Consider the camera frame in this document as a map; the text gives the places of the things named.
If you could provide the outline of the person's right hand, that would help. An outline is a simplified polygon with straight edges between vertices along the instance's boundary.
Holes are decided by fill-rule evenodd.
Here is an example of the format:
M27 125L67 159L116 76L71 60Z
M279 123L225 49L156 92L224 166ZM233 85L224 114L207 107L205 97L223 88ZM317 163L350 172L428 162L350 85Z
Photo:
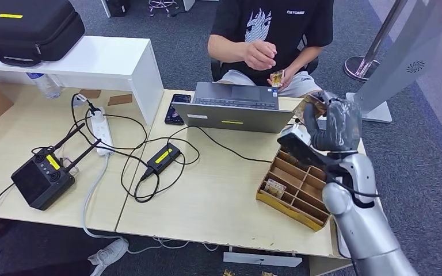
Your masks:
M265 71L276 65L276 46L266 41L245 43L244 62L252 69Z

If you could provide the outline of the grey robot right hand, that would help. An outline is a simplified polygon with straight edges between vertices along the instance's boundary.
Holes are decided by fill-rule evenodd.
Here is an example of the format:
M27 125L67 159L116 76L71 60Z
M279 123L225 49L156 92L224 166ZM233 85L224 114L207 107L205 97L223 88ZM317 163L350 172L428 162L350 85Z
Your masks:
M328 91L307 95L303 120L311 145L319 151L357 151L361 139L361 110L355 102Z

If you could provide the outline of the person's left hand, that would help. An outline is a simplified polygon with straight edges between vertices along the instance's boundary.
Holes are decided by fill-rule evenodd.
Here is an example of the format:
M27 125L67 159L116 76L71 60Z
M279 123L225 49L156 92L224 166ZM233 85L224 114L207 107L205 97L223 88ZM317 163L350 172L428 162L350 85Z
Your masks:
M270 74L267 82L270 86L277 88L278 91L281 92L291 83L293 75L293 69L286 68Z

